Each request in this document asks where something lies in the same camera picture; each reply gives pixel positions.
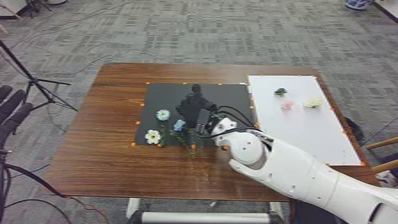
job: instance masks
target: black mat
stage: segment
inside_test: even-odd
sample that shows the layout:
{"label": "black mat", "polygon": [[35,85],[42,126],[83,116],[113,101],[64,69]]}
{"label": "black mat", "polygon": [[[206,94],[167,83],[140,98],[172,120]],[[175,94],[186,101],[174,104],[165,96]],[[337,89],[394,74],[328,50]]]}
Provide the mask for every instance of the black mat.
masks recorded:
{"label": "black mat", "polygon": [[[247,86],[239,84],[232,85],[211,85],[200,84],[202,96],[216,104],[216,106],[232,106],[245,116],[252,119],[250,110],[250,98],[247,92]],[[145,145],[145,133],[147,130],[161,130],[161,124],[165,125],[167,140],[165,145],[181,145],[174,136],[170,136],[170,130],[177,119],[183,119],[175,111],[175,106],[184,99],[186,94],[191,92],[191,85],[183,84],[149,84],[145,91],[145,106],[140,115],[140,126],[135,135],[135,143]],[[156,119],[158,110],[167,109],[170,111],[170,119],[160,122]],[[202,142],[204,145],[211,145],[213,141]]]}

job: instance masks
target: pink object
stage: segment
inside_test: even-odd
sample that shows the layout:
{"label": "pink object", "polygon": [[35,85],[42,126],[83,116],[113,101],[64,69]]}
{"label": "pink object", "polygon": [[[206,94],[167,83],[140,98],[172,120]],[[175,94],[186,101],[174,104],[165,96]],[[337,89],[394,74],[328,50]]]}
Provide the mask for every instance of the pink object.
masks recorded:
{"label": "pink object", "polygon": [[293,104],[295,104],[293,101],[286,101],[286,102],[282,103],[282,109],[284,109],[284,110],[291,110]]}

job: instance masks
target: carpet floor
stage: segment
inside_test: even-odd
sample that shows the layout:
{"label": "carpet floor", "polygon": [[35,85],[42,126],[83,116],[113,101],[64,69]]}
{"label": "carpet floor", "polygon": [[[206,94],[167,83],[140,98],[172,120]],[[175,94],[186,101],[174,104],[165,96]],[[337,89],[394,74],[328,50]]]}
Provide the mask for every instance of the carpet floor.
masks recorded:
{"label": "carpet floor", "polygon": [[[398,116],[398,26],[371,7],[344,8],[343,0],[80,0],[1,20],[0,39],[37,77],[69,82],[56,92],[80,107],[101,65],[120,62],[307,65],[323,76],[343,114],[366,138]],[[0,84],[24,88],[26,78],[0,59]],[[30,102],[42,96],[32,92]],[[28,170],[51,164],[74,117],[56,105],[40,108],[7,142],[7,162]],[[373,141],[398,135],[398,122]],[[396,152],[364,150],[369,164]],[[72,223],[103,223],[96,212],[49,196],[33,181],[12,178],[7,203],[40,198],[65,211]],[[128,199],[83,198],[126,223]],[[149,211],[263,212],[268,203],[144,200]],[[65,223],[53,208],[26,202],[7,209],[3,223]]]}

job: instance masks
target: white paper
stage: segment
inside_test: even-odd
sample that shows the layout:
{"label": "white paper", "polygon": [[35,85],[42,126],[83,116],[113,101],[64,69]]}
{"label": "white paper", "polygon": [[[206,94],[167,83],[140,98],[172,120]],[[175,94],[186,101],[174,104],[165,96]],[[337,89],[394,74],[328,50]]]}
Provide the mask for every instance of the white paper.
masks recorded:
{"label": "white paper", "polygon": [[[295,145],[330,165],[360,165],[359,156],[316,78],[312,76],[248,76],[255,116],[264,133]],[[273,94],[284,88],[284,97]],[[311,98],[323,105],[305,108]],[[282,103],[293,101],[291,110]]]}

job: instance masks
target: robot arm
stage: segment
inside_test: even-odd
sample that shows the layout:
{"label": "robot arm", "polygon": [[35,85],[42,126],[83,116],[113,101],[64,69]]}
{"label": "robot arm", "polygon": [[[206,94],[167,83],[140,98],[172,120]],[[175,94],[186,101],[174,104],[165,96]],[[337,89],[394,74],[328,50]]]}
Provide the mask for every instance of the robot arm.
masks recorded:
{"label": "robot arm", "polygon": [[286,197],[325,209],[350,224],[396,223],[398,190],[374,187],[348,177],[261,131],[248,129],[229,133],[234,127],[236,122],[223,118],[211,131],[216,146],[231,148],[234,171]]}

